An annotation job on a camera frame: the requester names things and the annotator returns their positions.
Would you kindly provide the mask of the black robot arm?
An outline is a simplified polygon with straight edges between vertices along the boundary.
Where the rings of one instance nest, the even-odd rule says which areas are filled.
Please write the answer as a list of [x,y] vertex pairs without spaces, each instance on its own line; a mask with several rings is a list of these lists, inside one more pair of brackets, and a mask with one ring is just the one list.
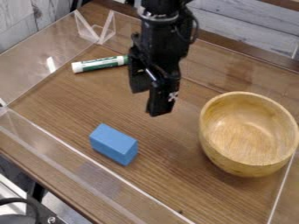
[[134,93],[150,92],[150,116],[172,113],[181,88],[181,60],[189,54],[193,23],[192,0],[142,0],[142,30],[131,36],[129,78]]

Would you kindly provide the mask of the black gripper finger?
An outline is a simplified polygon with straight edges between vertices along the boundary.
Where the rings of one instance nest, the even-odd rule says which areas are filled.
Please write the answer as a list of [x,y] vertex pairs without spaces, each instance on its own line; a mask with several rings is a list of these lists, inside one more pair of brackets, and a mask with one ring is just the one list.
[[173,112],[180,95],[181,80],[161,79],[153,82],[146,112],[150,116],[161,116]]
[[142,93],[150,89],[151,78],[146,73],[146,65],[142,60],[134,56],[129,57],[129,79],[134,94]]

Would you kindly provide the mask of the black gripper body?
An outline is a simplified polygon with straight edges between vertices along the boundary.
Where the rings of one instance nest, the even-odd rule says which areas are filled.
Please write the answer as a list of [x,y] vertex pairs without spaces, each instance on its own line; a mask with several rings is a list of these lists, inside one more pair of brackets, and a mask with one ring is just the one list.
[[142,60],[151,81],[181,79],[181,60],[188,57],[196,42],[196,16],[190,11],[139,11],[138,15],[142,30],[131,36],[129,57]]

